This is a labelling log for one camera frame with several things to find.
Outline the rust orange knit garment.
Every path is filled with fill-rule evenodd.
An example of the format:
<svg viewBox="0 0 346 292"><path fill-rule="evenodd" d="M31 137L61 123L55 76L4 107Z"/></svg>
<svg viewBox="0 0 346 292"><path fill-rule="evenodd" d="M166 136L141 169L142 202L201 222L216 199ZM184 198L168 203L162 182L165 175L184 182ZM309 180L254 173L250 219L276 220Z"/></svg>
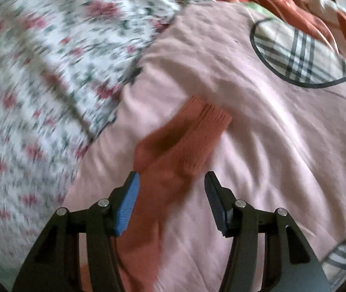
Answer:
<svg viewBox="0 0 346 292"><path fill-rule="evenodd" d="M208 170L258 209L285 206L346 280L346 12L331 0L214 0L186 7L142 59L137 93L178 107L135 146L141 186L117 241L127 291L215 291L229 245Z"/></svg>

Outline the pink quilt with plaid hearts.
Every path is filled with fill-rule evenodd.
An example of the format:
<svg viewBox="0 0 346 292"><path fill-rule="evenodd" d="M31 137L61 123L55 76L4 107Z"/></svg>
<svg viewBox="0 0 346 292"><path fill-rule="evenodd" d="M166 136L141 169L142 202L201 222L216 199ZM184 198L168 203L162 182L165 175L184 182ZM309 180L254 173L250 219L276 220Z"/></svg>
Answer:
<svg viewBox="0 0 346 292"><path fill-rule="evenodd" d="M302 31L235 3L175 16L121 92L65 198L90 207L141 176L115 240L126 291L217 291L231 240L204 189L214 171L236 198L283 207L346 291L346 60Z"/></svg>

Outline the white floral bed sheet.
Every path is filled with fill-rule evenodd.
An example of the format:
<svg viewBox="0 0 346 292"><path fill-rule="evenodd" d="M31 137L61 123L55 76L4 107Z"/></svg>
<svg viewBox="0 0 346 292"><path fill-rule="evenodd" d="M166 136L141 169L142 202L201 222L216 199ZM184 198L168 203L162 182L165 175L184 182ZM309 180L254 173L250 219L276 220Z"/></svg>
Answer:
<svg viewBox="0 0 346 292"><path fill-rule="evenodd" d="M0 0L0 282L11 289L144 48L190 3Z"/></svg>

